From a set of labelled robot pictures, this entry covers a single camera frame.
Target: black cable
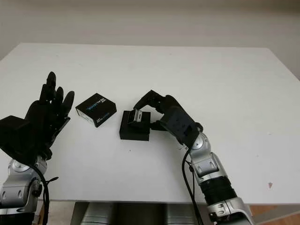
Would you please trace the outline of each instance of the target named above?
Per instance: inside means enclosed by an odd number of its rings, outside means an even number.
[[[196,215],[196,218],[197,218],[198,225],[203,225],[203,221],[202,221],[198,206],[196,204],[196,201],[195,201],[195,198],[194,198],[193,193],[191,191],[191,188],[188,184],[188,180],[187,180],[187,176],[186,176],[186,172],[185,172],[185,167],[184,167],[189,153],[190,153],[190,149],[187,150],[186,154],[183,157],[183,160],[182,160],[182,163],[181,163],[181,170],[182,170],[182,175],[183,175],[184,182],[187,186],[187,190],[188,190],[189,195],[192,199],[192,203],[193,203],[193,207],[194,207],[194,211],[195,211],[195,215]]]
[[[192,175],[193,175],[193,197],[195,199],[195,175],[194,173],[192,173]]]
[[[37,172],[38,176],[40,177],[43,186],[44,186],[44,192],[43,192],[43,202],[44,202],[44,218],[43,218],[43,225],[47,225],[48,223],[48,214],[49,214],[49,204],[50,204],[50,200],[49,200],[49,190],[48,190],[48,183],[45,180],[44,175],[42,174],[42,172],[36,168],[34,165],[30,165],[30,167]]]

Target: black device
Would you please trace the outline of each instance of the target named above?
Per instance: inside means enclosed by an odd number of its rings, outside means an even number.
[[[124,111],[120,138],[123,140],[148,141],[150,134],[150,112]]]
[[[99,127],[117,112],[116,104],[98,93],[76,106],[78,115]]]

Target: silver robotic arm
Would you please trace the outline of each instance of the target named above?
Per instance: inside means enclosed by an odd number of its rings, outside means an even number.
[[[38,197],[44,186],[44,219],[49,209],[48,183],[44,173],[51,159],[50,147],[69,122],[74,92],[63,101],[63,89],[55,90],[56,75],[51,72],[43,85],[39,100],[33,102],[24,119],[8,116],[0,120],[0,149],[12,160],[8,178],[0,191],[0,225],[31,225]]]
[[[254,225],[249,208],[232,189],[219,158],[210,151],[210,142],[204,133],[199,133],[190,157],[211,220],[218,224]]]
[[[220,160],[211,152],[210,142],[201,124],[194,122],[172,96],[163,97],[151,90],[134,106],[134,110],[140,110],[146,105],[164,114],[150,127],[170,132],[187,151],[182,161],[182,172],[198,224],[203,222],[185,176],[184,165],[188,155],[191,157],[192,171],[204,194],[211,221],[218,225],[254,225],[250,210],[236,195]]]
[[[44,174],[47,163],[38,157],[35,167]],[[41,178],[27,165],[12,159],[8,165],[8,178],[0,191],[0,224],[32,224],[42,193]]]

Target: wooden floor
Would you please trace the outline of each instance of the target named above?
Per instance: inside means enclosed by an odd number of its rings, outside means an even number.
[[[250,208],[253,215],[257,215],[272,210],[276,208],[276,206],[252,205],[250,206]],[[264,225],[300,225],[300,214],[279,219],[274,222],[268,222],[265,223]]]

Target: black rubber sleeve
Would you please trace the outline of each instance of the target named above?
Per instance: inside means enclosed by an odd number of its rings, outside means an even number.
[[[206,180],[200,184],[200,188],[208,205],[237,197],[227,177]]]

